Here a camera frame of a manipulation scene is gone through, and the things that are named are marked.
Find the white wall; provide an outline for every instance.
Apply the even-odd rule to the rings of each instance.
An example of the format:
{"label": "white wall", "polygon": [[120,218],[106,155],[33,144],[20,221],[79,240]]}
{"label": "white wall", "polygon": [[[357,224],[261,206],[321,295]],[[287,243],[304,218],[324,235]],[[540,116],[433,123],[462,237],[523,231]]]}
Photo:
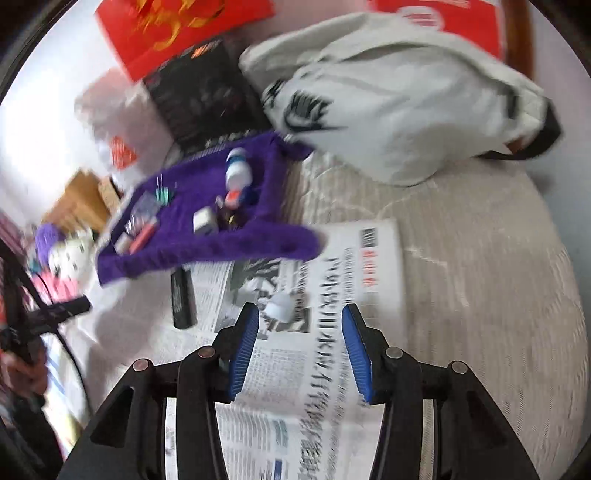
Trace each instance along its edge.
{"label": "white wall", "polygon": [[[550,209],[579,284],[591,331],[591,77],[548,20],[530,6],[534,27],[535,78],[557,109],[564,129],[560,143],[528,162],[527,170]],[[591,432],[587,394],[584,443]]]}
{"label": "white wall", "polygon": [[117,61],[80,0],[49,31],[0,105],[0,205],[23,225],[38,221],[79,167],[106,174],[74,117],[74,99]]}

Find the white plastic bag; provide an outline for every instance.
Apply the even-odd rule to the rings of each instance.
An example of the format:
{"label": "white plastic bag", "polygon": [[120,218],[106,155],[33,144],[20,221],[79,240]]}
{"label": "white plastic bag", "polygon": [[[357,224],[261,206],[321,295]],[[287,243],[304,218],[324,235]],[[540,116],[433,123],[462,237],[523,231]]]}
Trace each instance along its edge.
{"label": "white plastic bag", "polygon": [[174,140],[141,82],[133,85],[111,69],[76,99],[74,109],[121,190],[162,169]]}
{"label": "white plastic bag", "polygon": [[[521,73],[456,35],[394,14],[344,15],[272,38],[247,49],[240,67],[264,90],[276,129],[402,186],[447,160],[506,151],[538,132],[549,109]],[[556,140],[553,120],[556,131],[544,131],[522,158]]]}

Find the red bag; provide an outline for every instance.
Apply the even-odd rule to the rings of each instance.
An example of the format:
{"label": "red bag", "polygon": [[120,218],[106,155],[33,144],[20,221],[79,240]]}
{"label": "red bag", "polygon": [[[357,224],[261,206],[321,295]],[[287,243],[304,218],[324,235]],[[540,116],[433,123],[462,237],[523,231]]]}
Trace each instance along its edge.
{"label": "red bag", "polygon": [[96,10],[134,82],[196,43],[273,13],[271,0],[103,0]]}
{"label": "red bag", "polygon": [[372,9],[396,12],[425,27],[455,33],[498,59],[505,56],[500,0],[369,0]]}

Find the purple cloth tray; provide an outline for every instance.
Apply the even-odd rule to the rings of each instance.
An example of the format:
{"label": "purple cloth tray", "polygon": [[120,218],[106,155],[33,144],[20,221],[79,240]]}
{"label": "purple cloth tray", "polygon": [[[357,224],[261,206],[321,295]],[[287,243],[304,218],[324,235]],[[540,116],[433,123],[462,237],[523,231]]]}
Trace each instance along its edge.
{"label": "purple cloth tray", "polygon": [[[253,186],[259,191],[257,205],[246,209],[246,225],[233,232],[197,236],[193,233],[193,213],[226,195],[226,157],[235,147],[250,153]],[[176,191],[167,207],[158,213],[160,227],[146,246],[134,255],[118,255],[114,244],[125,231],[131,209],[143,192],[154,193],[156,178],[138,186],[111,232],[111,242],[99,254],[99,281],[105,284],[121,277],[134,278],[151,271],[177,267],[196,261],[293,258],[310,260],[320,252],[318,237],[307,228],[279,223],[288,158],[303,160],[311,149],[287,143],[267,132],[228,145],[224,150],[194,158],[162,171],[162,185]]]}

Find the hand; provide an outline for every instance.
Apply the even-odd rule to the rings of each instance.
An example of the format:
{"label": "hand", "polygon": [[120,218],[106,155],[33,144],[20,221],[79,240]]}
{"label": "hand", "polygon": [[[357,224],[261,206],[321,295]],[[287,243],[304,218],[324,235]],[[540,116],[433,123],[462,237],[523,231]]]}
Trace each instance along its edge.
{"label": "hand", "polygon": [[12,352],[0,356],[0,374],[4,384],[14,393],[28,398],[33,393],[43,395],[47,390],[47,354],[42,346],[34,365],[28,365]]}

